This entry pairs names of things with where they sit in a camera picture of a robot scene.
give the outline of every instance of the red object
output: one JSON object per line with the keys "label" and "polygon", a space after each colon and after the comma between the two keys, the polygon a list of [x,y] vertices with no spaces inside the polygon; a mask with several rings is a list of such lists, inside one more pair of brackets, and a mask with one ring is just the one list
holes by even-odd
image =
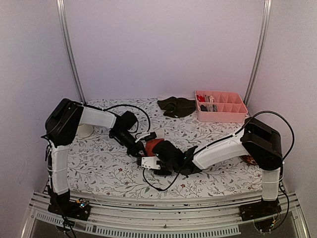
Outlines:
{"label": "red object", "polygon": [[145,150],[148,154],[148,156],[155,156],[152,152],[154,146],[156,146],[159,142],[163,141],[164,139],[153,139],[147,142],[145,146]]}
{"label": "red object", "polygon": [[200,102],[200,103],[206,102],[206,101],[205,101],[205,98],[204,98],[202,95],[196,94],[196,96],[197,96],[198,102]]}

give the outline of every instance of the white round object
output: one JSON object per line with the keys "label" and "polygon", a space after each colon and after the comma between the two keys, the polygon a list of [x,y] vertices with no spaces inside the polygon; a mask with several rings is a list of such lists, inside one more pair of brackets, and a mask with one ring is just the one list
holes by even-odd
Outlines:
{"label": "white round object", "polygon": [[77,128],[77,135],[81,138],[86,138],[91,136],[94,132],[94,128],[92,125],[81,124]]}

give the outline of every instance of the olive green cloth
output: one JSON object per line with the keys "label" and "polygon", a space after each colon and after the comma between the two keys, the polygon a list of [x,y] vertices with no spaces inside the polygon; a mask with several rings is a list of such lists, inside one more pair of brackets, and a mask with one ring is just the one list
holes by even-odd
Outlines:
{"label": "olive green cloth", "polygon": [[195,100],[170,97],[158,101],[158,106],[164,110],[164,116],[171,118],[184,118],[196,110]]}

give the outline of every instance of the dark cloth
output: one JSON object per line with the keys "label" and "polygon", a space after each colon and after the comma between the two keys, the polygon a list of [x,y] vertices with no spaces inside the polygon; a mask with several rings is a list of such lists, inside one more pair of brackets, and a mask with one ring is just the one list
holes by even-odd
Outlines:
{"label": "dark cloth", "polygon": [[171,118],[184,118],[196,110],[195,100],[170,97],[158,101],[158,106],[164,110],[164,116]]}

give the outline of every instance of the pink box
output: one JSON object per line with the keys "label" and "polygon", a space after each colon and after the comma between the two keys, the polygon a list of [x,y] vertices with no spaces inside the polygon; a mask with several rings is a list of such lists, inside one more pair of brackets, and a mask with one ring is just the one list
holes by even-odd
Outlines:
{"label": "pink box", "polygon": [[[197,95],[213,96],[214,102],[198,102]],[[248,113],[247,107],[244,105],[241,97],[233,92],[220,91],[196,91],[195,92],[198,120],[211,122],[243,122]],[[217,112],[203,112],[201,105],[207,109],[210,105],[217,106]]]}

